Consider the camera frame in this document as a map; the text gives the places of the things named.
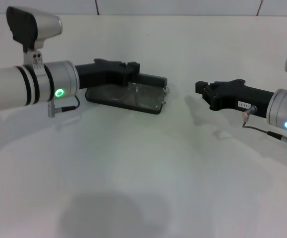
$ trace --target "white tabletop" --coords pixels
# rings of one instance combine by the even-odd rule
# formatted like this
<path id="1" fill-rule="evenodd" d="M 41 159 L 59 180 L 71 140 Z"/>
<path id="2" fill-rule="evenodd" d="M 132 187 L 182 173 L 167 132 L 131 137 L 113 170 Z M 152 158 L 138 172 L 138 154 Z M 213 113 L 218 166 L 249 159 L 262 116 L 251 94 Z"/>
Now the white tabletop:
<path id="1" fill-rule="evenodd" d="M 89 103 L 84 90 L 54 119 L 46 103 L 0 112 L 0 238 L 287 237 L 287 145 L 241 128 L 238 111 L 210 111 L 194 88 L 287 89 L 287 17 L 61 18 L 44 61 L 137 61 L 171 93 L 160 115 Z M 21 64 L 0 15 L 0 67 Z"/>

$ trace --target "sticker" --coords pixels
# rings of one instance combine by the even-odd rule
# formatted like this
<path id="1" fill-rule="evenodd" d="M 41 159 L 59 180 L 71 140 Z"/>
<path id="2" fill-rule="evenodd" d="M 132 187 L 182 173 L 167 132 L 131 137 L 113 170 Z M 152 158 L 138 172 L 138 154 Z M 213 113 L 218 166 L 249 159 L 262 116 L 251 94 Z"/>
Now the sticker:
<path id="1" fill-rule="evenodd" d="M 249 109 L 251 107 L 251 105 L 249 103 L 244 103 L 244 102 L 241 102 L 241 101 L 238 101 L 237 106 L 240 107 L 240 108 L 246 108 L 246 109 Z"/>

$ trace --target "green led ring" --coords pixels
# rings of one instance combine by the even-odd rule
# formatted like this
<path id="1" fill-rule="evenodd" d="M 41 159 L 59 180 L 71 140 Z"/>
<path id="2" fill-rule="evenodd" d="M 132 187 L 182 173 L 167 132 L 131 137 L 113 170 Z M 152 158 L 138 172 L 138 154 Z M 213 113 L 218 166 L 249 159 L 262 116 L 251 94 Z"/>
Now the green led ring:
<path id="1" fill-rule="evenodd" d="M 58 90 L 56 90 L 56 92 L 55 92 L 55 96 L 56 96 L 57 98 L 63 96 L 63 94 L 64 94 L 64 90 L 63 90 L 63 89 L 58 89 Z"/>

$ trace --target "black stripe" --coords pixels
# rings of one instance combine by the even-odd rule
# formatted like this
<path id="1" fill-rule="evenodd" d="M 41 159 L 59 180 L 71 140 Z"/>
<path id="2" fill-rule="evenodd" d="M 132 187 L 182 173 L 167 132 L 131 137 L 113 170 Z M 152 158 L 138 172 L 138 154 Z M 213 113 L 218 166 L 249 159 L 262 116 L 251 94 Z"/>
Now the black stripe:
<path id="1" fill-rule="evenodd" d="M 49 101 L 53 99 L 54 97 L 54 81 L 53 81 L 53 77 L 52 77 L 52 74 L 49 70 L 49 68 L 44 65 L 44 69 L 45 69 L 45 72 L 46 74 L 48 75 L 48 78 L 49 78 L 49 82 L 50 82 L 50 98 L 49 98 Z"/>
<path id="2" fill-rule="evenodd" d="M 34 84 L 34 89 L 35 89 L 35 100 L 33 104 L 36 104 L 40 99 L 40 87 L 39 87 L 38 79 L 34 73 L 33 68 L 30 65 L 24 65 L 24 67 L 29 71 L 33 79 L 33 84 Z"/>
<path id="3" fill-rule="evenodd" d="M 24 79 L 24 83 L 25 83 L 25 87 L 26 87 L 26 94 L 27 94 L 25 105 L 27 106 L 31 103 L 31 97 L 32 97 L 30 82 L 29 82 L 28 76 L 26 75 L 24 69 L 21 68 L 20 66 L 16 66 L 16 68 L 19 69 L 19 71 L 22 74 L 22 77 Z"/>

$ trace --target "white table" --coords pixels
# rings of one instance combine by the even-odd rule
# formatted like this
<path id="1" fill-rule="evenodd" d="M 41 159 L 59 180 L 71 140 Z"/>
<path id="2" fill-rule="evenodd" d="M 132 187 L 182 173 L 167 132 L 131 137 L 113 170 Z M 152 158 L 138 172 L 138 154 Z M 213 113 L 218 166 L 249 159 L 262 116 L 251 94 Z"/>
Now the white table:
<path id="1" fill-rule="evenodd" d="M 89 103 L 84 91 L 78 110 L 54 119 L 46 103 L 0 112 L 0 238 L 287 237 L 287 145 L 194 92 L 199 80 L 237 78 L 287 89 L 287 17 L 62 20 L 45 61 L 137 61 L 171 93 L 157 116 Z M 0 15 L 0 67 L 20 64 Z"/>

